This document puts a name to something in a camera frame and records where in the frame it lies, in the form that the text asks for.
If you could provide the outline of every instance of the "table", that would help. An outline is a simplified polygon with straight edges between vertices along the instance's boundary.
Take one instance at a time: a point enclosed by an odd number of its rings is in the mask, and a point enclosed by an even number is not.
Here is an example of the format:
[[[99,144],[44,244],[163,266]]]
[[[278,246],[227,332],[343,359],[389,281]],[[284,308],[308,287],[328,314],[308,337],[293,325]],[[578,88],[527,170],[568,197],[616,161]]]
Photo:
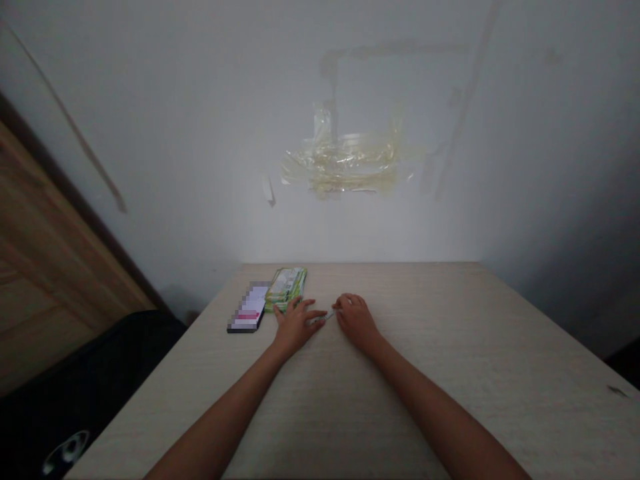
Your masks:
[[[249,282],[282,266],[242,266],[67,478],[144,476],[270,344],[273,315],[253,334],[226,326]],[[305,266],[307,298],[362,295],[391,344],[534,478],[640,477],[640,406],[607,386],[637,390],[479,264]],[[225,476],[447,478],[334,317],[282,368]]]

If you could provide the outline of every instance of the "finger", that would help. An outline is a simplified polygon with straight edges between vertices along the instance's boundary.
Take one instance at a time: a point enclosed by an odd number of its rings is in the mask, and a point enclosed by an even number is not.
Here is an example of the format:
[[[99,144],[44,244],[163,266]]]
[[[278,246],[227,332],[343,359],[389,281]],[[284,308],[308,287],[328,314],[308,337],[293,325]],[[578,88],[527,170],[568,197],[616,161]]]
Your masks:
[[[308,312],[305,312],[304,319],[311,320],[316,317],[324,317],[326,314],[327,314],[326,310],[310,310]]]
[[[312,323],[310,326],[308,326],[307,330],[311,332],[310,336],[312,336],[314,333],[320,330],[324,325],[325,325],[325,320],[321,319],[321,320],[318,320],[317,322]]]
[[[369,308],[369,306],[367,305],[367,302],[365,302],[364,298],[362,298],[360,295],[354,295],[354,297],[360,300],[360,305],[364,305],[366,308]]]
[[[278,323],[282,323],[282,320],[285,319],[276,304],[273,304],[273,314],[275,315],[276,320],[278,320]]]
[[[302,299],[302,296],[298,295],[297,297],[289,300],[289,303],[287,304],[287,313],[291,313],[295,308],[295,304],[298,303],[301,299]]]
[[[302,302],[298,303],[298,306],[295,308],[296,310],[304,310],[305,308],[307,308],[309,305],[312,305],[315,303],[315,299],[306,299],[306,300],[302,300]]]
[[[352,293],[343,293],[343,295],[349,299],[352,305],[362,305],[357,295],[354,295]]]
[[[345,329],[345,317],[344,314],[338,310],[335,312],[335,318],[338,320],[338,325],[340,325],[340,328],[342,328],[342,330]]]

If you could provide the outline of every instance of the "wall stain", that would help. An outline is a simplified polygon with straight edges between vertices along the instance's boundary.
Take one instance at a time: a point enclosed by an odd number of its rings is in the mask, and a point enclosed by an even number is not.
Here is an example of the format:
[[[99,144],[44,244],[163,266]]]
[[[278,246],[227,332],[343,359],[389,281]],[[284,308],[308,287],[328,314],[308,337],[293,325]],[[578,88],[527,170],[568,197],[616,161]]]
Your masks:
[[[462,88],[460,87],[452,87],[451,95],[449,96],[449,101],[447,102],[447,106],[450,109],[456,108],[460,105],[460,101],[462,100]]]
[[[430,55],[455,54],[468,55],[469,45],[466,43],[427,43],[424,45],[415,39],[391,40],[376,45],[362,45],[348,49],[328,50],[320,59],[320,76],[331,85],[331,98],[324,101],[325,108],[331,112],[331,134],[337,139],[338,111],[335,100],[338,88],[338,63],[342,58],[365,61],[370,58],[390,57],[394,55]]]
[[[554,47],[549,47],[545,50],[545,65],[548,67],[557,67],[564,62],[564,57],[560,55]]]
[[[473,59],[473,65],[471,67],[471,78],[469,79],[467,87],[465,88],[465,94],[462,100],[462,108],[460,108],[460,112],[458,113],[458,118],[456,119],[453,134],[451,136],[451,146],[447,151],[445,166],[442,169],[442,173],[440,174],[440,178],[438,180],[438,186],[435,190],[436,201],[440,201],[442,199],[445,180],[447,178],[448,172],[451,170],[451,164],[453,163],[456,145],[458,143],[458,140],[460,140],[462,132],[465,128],[467,112],[469,111],[471,99],[473,98],[473,94],[475,93],[475,89],[478,85],[478,80],[480,79],[482,64],[485,60],[485,56],[489,48],[489,41],[491,40],[491,35],[493,34],[493,28],[495,26],[495,22],[498,20],[500,8],[502,8],[505,1],[506,0],[493,0],[493,2],[491,2],[491,6],[489,7],[487,19],[485,20],[485,26],[482,31],[480,46],[478,47],[475,58]]]

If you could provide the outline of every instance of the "white wall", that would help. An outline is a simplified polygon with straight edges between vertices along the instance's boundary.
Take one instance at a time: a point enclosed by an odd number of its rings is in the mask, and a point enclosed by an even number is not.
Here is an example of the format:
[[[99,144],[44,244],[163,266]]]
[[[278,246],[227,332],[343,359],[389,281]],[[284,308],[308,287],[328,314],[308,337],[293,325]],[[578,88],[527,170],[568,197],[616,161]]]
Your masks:
[[[0,90],[178,315],[204,307],[241,262],[478,260],[575,332],[590,308],[580,299],[610,279],[594,267],[572,292],[578,306],[559,307],[571,286],[549,283],[553,266],[579,261],[567,244],[577,231],[584,257],[637,222],[637,183],[617,186],[638,178],[634,1],[15,0],[1,14],[128,213],[5,26]],[[311,135],[312,102],[331,98],[322,58],[393,41],[468,51],[340,59],[339,132],[384,127],[403,101],[407,142],[444,153],[390,197],[318,201],[281,185],[283,152]],[[473,93],[466,113],[455,89]]]

